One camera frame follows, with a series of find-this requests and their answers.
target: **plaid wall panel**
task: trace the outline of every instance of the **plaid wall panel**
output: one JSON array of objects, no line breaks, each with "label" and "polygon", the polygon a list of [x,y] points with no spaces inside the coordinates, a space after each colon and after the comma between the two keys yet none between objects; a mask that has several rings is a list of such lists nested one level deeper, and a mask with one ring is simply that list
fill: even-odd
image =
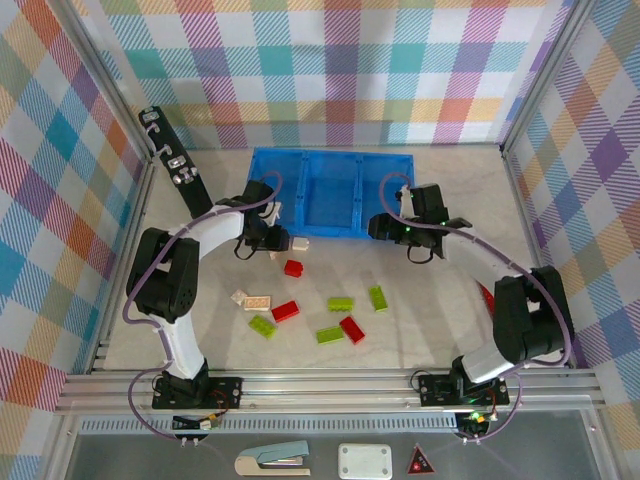
[{"label": "plaid wall panel", "polygon": [[600,0],[512,161],[640,478],[639,25],[640,0]]},{"label": "plaid wall panel", "polygon": [[0,478],[83,367],[141,163],[44,0],[0,0]]},{"label": "plaid wall panel", "polygon": [[75,4],[134,110],[244,148],[499,141],[572,1]]}]

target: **blue tray compartment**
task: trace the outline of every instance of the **blue tray compartment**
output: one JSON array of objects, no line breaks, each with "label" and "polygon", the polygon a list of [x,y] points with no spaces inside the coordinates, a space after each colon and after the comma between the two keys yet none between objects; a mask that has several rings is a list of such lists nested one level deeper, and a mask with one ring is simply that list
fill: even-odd
[{"label": "blue tray compartment", "polygon": [[[369,220],[383,213],[378,188],[382,179],[392,172],[408,175],[413,184],[413,157],[411,155],[385,155],[365,153],[362,159],[362,217],[360,228],[367,234]],[[396,213],[400,213],[400,204],[395,193],[405,184],[400,177],[389,179],[384,189],[384,198]]]},{"label": "blue tray compartment", "polygon": [[[283,177],[278,223],[292,235],[369,238],[369,220],[384,211],[378,198],[382,178],[400,172],[414,180],[411,155],[256,148],[249,179],[259,180],[270,170]],[[277,182],[269,177],[267,183]],[[396,212],[395,192],[403,183],[394,178],[385,188]]]}]

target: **red warning triangle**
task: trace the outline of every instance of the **red warning triangle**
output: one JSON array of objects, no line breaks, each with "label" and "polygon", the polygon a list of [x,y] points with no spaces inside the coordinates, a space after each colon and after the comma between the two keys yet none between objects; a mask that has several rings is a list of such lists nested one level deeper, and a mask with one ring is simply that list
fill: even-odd
[{"label": "red warning triangle", "polygon": [[411,464],[409,464],[409,475],[423,475],[425,473],[436,473],[433,469],[427,456],[420,448],[420,445],[416,445],[413,449],[413,455],[411,456]]}]

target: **table surface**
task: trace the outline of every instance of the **table surface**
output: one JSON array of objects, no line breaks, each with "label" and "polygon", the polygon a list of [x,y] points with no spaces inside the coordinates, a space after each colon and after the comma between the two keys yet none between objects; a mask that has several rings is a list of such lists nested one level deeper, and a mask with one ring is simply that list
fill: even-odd
[{"label": "table surface", "polygon": [[[466,218],[515,261],[531,264],[497,147],[354,150],[412,154],[416,182],[438,183],[451,217]],[[251,154],[251,150],[191,152],[214,201],[242,192]],[[188,211],[164,169],[156,177],[143,228],[169,229],[186,223]],[[275,260],[259,252],[243,262],[234,257],[234,246],[229,242],[200,262],[193,322],[211,368],[448,367],[451,360],[490,338],[491,320],[478,285],[463,270],[438,258],[414,265],[406,259],[406,248],[393,243],[311,238],[306,252],[285,252]],[[416,257],[421,253],[412,252]],[[301,278],[284,275],[287,259],[303,263]],[[385,313],[375,313],[371,306],[368,289],[374,285],[380,285],[386,296]],[[256,312],[245,312],[230,300],[237,289],[271,295],[272,306],[296,300],[301,312],[279,324],[267,340],[248,326]],[[352,316],[366,334],[357,346],[346,338],[327,345],[316,342],[317,330],[337,326],[345,317],[328,312],[327,300],[334,296],[355,299]],[[273,320],[270,312],[261,315]],[[118,318],[105,368],[141,369],[160,365],[163,359],[151,328],[129,326]]]}]

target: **purple cable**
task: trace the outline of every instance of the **purple cable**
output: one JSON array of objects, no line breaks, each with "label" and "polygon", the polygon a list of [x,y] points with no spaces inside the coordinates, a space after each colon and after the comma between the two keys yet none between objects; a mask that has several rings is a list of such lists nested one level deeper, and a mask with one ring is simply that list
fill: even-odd
[{"label": "purple cable", "polygon": [[[538,279],[536,277],[534,277],[526,269],[522,268],[520,265],[518,265],[513,260],[511,260],[509,257],[507,257],[500,250],[495,248],[490,243],[487,243],[486,241],[484,241],[480,237],[472,235],[472,234],[470,234],[468,232],[465,232],[463,230],[458,230],[457,228],[446,227],[444,225],[433,225],[433,224],[427,224],[427,223],[417,223],[417,222],[412,222],[410,220],[406,220],[406,219],[400,217],[398,214],[396,214],[391,209],[391,207],[389,206],[389,204],[387,203],[387,201],[384,198],[384,187],[387,184],[387,182],[389,181],[389,179],[391,179],[393,177],[401,177],[401,178],[403,178],[407,182],[407,185],[409,187],[411,187],[411,179],[407,175],[404,175],[402,173],[389,173],[380,182],[380,187],[378,188],[378,195],[380,196],[380,202],[382,202],[382,207],[384,208],[385,212],[387,212],[392,218],[394,218],[395,220],[399,221],[400,223],[404,223],[405,225],[408,225],[408,226],[413,227],[413,228],[424,228],[424,229],[427,229],[427,230],[439,230],[439,231],[442,231],[442,232],[447,232],[447,233],[452,233],[454,235],[459,235],[459,236],[464,237],[464,238],[466,238],[468,240],[471,240],[471,242],[477,243],[478,245],[480,245],[482,248],[484,248],[486,251],[488,251],[494,257],[496,257],[498,260],[502,261],[509,268],[511,268],[511,269],[515,270],[516,272],[520,273],[521,275],[523,275],[527,280],[529,280],[532,283],[532,285],[538,291],[540,291],[540,293],[542,294],[544,299],[547,301],[547,303],[551,307],[551,310],[553,311],[553,314],[555,315],[556,319],[558,320],[558,324],[560,325],[560,330],[562,331],[562,338],[564,340],[564,352],[562,354],[562,358],[560,358],[560,360],[558,360],[556,362],[547,362],[547,361],[544,361],[544,360],[532,360],[531,362],[535,363],[537,365],[544,365],[546,367],[559,367],[559,366],[562,366],[562,365],[566,364],[569,361],[569,357],[571,356],[571,335],[569,334],[569,328],[567,327],[567,322],[565,321],[564,316],[562,315],[562,312],[560,311],[560,307],[558,307],[558,304],[555,302],[553,297],[549,294],[547,289],[544,288],[544,286],[538,281]],[[519,365],[515,365],[513,368],[511,368],[510,370],[505,372],[504,376],[515,372],[516,370],[518,370],[519,368],[521,368],[523,366],[524,366],[524,362],[519,364]]]},{"label": "purple cable", "polygon": [[174,360],[173,353],[171,352],[171,347],[169,346],[169,339],[167,338],[167,334],[164,332],[162,325],[160,325],[159,322],[156,322],[151,318],[132,319],[131,317],[129,317],[129,310],[131,309],[131,304],[133,303],[133,300],[136,298],[138,293],[140,293],[142,286],[146,283],[147,280],[149,280],[149,277],[154,272],[156,267],[160,265],[160,262],[162,262],[162,260],[167,255],[167,253],[169,252],[169,249],[171,249],[173,244],[176,243],[180,237],[182,237],[185,233],[187,233],[197,224],[209,218],[216,217],[218,215],[224,215],[225,213],[243,212],[245,210],[251,210],[253,208],[261,207],[262,205],[266,205],[267,203],[272,201],[274,198],[276,198],[278,193],[280,193],[280,189],[282,188],[282,183],[283,183],[282,175],[280,175],[280,173],[276,171],[270,171],[265,173],[262,179],[264,179],[265,177],[271,177],[271,176],[275,176],[278,179],[278,185],[276,186],[273,193],[269,195],[267,198],[265,198],[264,200],[261,200],[256,203],[252,203],[250,205],[242,205],[239,207],[229,207],[229,208],[224,208],[222,210],[217,210],[215,212],[207,212],[204,215],[201,215],[200,217],[192,220],[187,225],[182,227],[178,231],[178,233],[176,233],[169,239],[169,241],[164,246],[164,248],[160,250],[160,253],[158,253],[158,256],[153,260],[153,262],[151,263],[149,268],[147,268],[147,270],[144,272],[142,277],[140,277],[140,280],[138,280],[138,282],[135,284],[135,286],[131,290],[131,293],[129,294],[129,297],[124,303],[124,308],[122,309],[122,318],[124,318],[124,321],[130,325],[150,325],[153,328],[157,329],[158,334],[160,335],[160,340],[162,341],[162,346],[167,356],[167,363],[162,367],[149,368],[147,370],[143,370],[140,373],[138,373],[129,384],[129,389],[127,391],[127,400],[129,401],[129,408],[131,408],[131,412],[138,419],[138,421],[142,423],[142,425],[144,425],[149,431],[151,431],[155,435],[158,435],[162,438],[167,438],[169,440],[180,441],[173,435],[170,435],[165,432],[161,432],[160,430],[155,428],[153,425],[151,425],[142,417],[142,415],[138,412],[135,405],[133,404],[133,388],[136,382],[138,382],[138,380],[140,380],[140,378],[142,378],[144,375],[147,375],[149,373],[162,372],[163,370],[166,370],[167,368],[169,368]]}]

